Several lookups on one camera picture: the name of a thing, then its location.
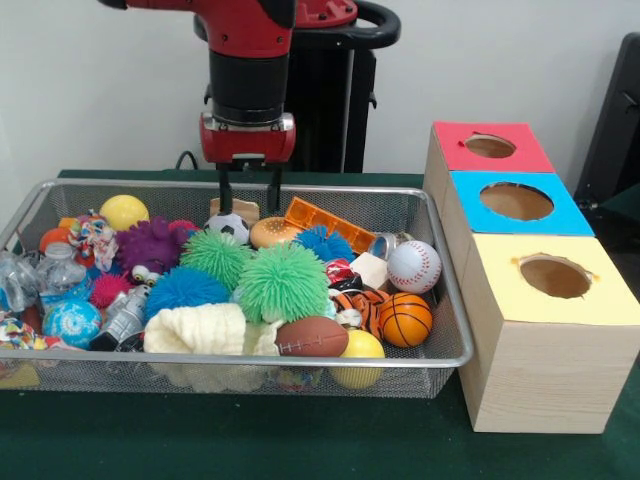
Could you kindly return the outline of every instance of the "green table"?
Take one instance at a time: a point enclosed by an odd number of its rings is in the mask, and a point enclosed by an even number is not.
[[[216,180],[187,171],[61,176]],[[285,181],[422,184],[419,175]],[[431,401],[0,392],[0,444],[6,478],[631,479],[640,478],[638,398],[636,367],[606,433],[580,436],[473,433],[457,375]]]

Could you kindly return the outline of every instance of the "white wall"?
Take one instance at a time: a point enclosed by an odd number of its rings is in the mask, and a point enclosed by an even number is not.
[[[434,120],[530,122],[573,187],[637,0],[384,0],[365,169],[422,173]],[[62,168],[159,169],[198,150],[206,46],[188,14],[0,2],[0,225]]]

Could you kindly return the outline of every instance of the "wire basket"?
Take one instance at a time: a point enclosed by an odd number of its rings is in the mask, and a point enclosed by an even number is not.
[[[202,225],[209,218],[217,185],[198,182],[53,180],[35,187],[0,233],[0,248],[35,250],[40,237],[61,217],[75,217],[99,208],[113,195],[142,200],[151,215],[189,219]],[[299,196],[373,232],[406,232],[436,248],[442,276],[425,295],[434,316],[426,342],[414,348],[385,345],[387,358],[346,359],[251,357],[150,353],[6,350],[0,362],[21,375],[8,387],[55,391],[101,392],[242,392],[363,397],[434,398],[455,367],[473,353],[473,343],[453,266],[431,197],[421,190],[378,187],[283,186],[284,209]],[[266,185],[235,185],[234,197],[266,205]],[[284,210],[277,214],[284,215]],[[368,388],[344,388],[332,368],[347,368],[357,385],[374,373]]]

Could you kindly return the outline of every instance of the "yellow square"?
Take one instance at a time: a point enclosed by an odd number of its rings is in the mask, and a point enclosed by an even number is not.
[[[490,234],[473,238],[505,320],[640,325],[638,301],[595,238]]]

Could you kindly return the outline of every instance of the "shape sorter box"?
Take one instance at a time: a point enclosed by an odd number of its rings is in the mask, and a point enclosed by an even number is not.
[[[525,123],[436,122],[431,129],[423,188],[441,215],[451,184],[450,171],[555,172]]]
[[[601,433],[640,348],[640,306],[598,240],[474,234],[460,283],[474,430]]]
[[[458,279],[472,233],[593,236],[553,173],[451,172],[440,216]]]

